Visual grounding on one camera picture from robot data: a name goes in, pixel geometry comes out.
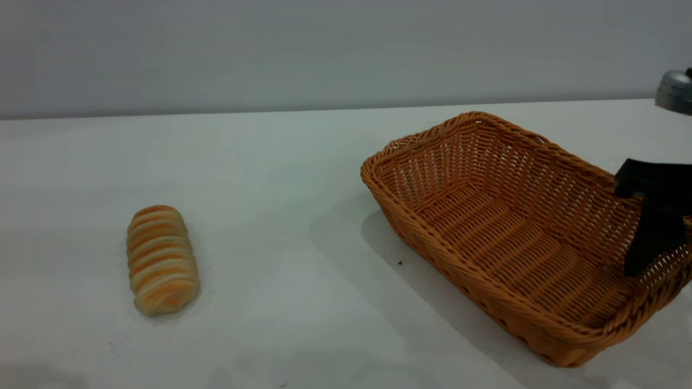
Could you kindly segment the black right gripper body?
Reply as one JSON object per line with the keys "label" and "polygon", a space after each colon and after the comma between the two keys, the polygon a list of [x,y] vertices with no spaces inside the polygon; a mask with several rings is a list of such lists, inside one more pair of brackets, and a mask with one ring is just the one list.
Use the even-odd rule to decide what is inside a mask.
{"label": "black right gripper body", "polygon": [[615,175],[615,195],[637,193],[662,205],[685,205],[691,199],[691,165],[641,162],[627,158]]}

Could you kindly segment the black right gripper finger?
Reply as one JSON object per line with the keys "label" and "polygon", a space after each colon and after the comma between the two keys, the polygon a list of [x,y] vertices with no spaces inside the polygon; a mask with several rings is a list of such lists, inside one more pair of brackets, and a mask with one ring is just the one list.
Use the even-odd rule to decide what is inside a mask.
{"label": "black right gripper finger", "polygon": [[637,231],[624,260],[624,275],[642,276],[661,254],[687,244],[685,217],[690,217],[690,203],[670,205],[643,199]]}

